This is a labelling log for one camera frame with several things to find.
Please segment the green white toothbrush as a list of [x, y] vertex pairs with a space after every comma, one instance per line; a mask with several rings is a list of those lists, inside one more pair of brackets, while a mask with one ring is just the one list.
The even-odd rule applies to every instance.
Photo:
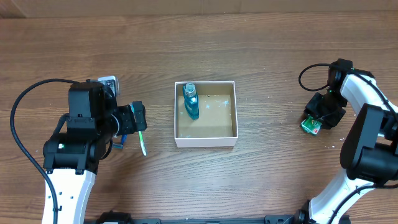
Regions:
[[147, 156], [147, 150], [146, 150], [143, 134], [142, 134], [141, 131], [138, 131], [138, 135], [139, 135], [139, 140], [140, 140], [140, 145], [141, 145], [141, 151], [143, 153], [143, 156], [146, 157]]

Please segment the blue mouthwash bottle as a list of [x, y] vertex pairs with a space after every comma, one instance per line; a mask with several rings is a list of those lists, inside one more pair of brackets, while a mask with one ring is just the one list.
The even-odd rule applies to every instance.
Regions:
[[196, 86], [193, 83], [186, 83], [183, 86], [184, 106], [192, 120], [199, 118], [199, 102]]

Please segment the green white packet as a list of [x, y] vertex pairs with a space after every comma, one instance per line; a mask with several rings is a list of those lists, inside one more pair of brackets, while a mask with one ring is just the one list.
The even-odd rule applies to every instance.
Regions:
[[309, 116], [307, 118], [305, 118], [302, 122], [301, 122], [301, 128], [309, 134], [312, 134], [314, 136], [316, 136], [319, 132], [319, 130], [321, 129], [321, 122], [317, 121], [316, 119], [314, 119], [313, 117]]

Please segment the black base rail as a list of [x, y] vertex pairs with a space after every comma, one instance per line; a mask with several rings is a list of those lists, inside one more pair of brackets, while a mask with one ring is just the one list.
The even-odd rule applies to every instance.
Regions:
[[123, 223], [123, 224], [292, 224], [315, 223], [299, 210], [295, 215], [266, 215], [264, 218], [221, 218], [161, 220], [159, 218], [133, 219], [130, 213], [105, 212], [96, 220], [85, 220], [84, 224]]

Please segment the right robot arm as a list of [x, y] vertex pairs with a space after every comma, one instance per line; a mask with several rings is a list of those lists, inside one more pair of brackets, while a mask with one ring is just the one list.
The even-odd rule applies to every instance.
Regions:
[[340, 152], [341, 169], [316, 197], [307, 201], [289, 223], [349, 223], [345, 213], [374, 189], [395, 189], [397, 180], [397, 106], [376, 84], [374, 75], [339, 58], [325, 65], [328, 80], [305, 106], [302, 129], [312, 135], [334, 128], [350, 105], [356, 119]]

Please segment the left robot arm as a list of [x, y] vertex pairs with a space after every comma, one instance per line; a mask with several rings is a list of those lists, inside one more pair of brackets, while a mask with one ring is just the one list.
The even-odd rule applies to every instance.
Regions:
[[45, 189], [42, 223], [83, 223], [100, 160], [113, 137], [147, 128], [141, 101], [119, 106], [115, 91], [99, 81], [78, 82], [68, 91], [69, 113], [44, 144], [44, 169], [55, 191]]

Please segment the white cardboard box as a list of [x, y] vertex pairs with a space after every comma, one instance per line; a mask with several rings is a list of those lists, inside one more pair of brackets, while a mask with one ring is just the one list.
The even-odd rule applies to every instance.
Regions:
[[183, 86], [174, 89], [174, 139], [177, 147], [234, 147], [238, 140], [238, 113], [234, 81], [194, 82], [199, 98], [199, 118], [184, 107]]

